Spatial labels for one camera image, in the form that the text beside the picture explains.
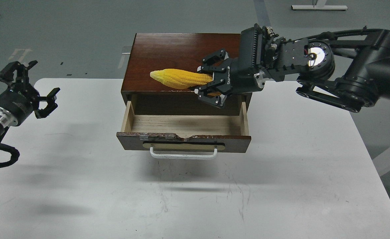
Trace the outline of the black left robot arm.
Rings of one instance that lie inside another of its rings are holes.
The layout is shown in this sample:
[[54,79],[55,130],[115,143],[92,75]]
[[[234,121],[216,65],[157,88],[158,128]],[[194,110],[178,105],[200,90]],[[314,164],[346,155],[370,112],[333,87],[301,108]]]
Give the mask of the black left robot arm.
[[10,159],[0,162],[0,168],[13,165],[20,156],[19,150],[2,143],[8,129],[20,126],[31,113],[42,119],[58,107],[56,95],[60,91],[59,87],[52,89],[48,95],[41,96],[30,84],[29,70],[37,63],[37,60],[33,60],[25,65],[14,61],[0,71],[0,82],[7,85],[7,89],[0,94],[0,151],[10,153]]

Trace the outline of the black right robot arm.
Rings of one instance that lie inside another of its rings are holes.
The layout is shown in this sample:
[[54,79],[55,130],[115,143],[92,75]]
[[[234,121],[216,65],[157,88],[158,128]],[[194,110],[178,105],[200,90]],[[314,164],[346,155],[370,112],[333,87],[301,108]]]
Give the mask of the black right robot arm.
[[218,108],[232,95],[262,91],[266,81],[297,74],[297,94],[357,113],[390,100],[390,30],[364,27],[292,40],[255,24],[241,32],[236,58],[222,48],[197,71],[212,81],[191,89]]

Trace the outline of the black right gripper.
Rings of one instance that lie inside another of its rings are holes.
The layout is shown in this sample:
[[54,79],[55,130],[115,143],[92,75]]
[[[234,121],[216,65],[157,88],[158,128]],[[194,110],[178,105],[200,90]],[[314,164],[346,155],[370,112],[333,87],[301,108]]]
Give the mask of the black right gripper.
[[213,80],[203,86],[195,86],[194,93],[198,100],[216,108],[223,108],[226,98],[232,94],[262,91],[265,80],[255,76],[260,71],[260,68],[251,66],[248,61],[229,58],[227,50],[221,48],[202,58],[197,73],[225,73],[224,80]]

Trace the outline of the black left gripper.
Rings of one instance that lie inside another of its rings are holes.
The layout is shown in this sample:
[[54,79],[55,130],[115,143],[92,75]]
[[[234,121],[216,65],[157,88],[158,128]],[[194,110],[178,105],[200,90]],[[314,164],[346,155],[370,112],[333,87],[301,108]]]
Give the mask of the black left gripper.
[[[37,63],[33,60],[26,66],[14,61],[0,71],[0,82],[8,85],[0,94],[0,127],[20,126],[33,112],[37,119],[43,119],[57,109],[56,95],[61,88],[43,97],[29,82],[29,70]],[[46,102],[46,107],[39,109],[40,102]]]

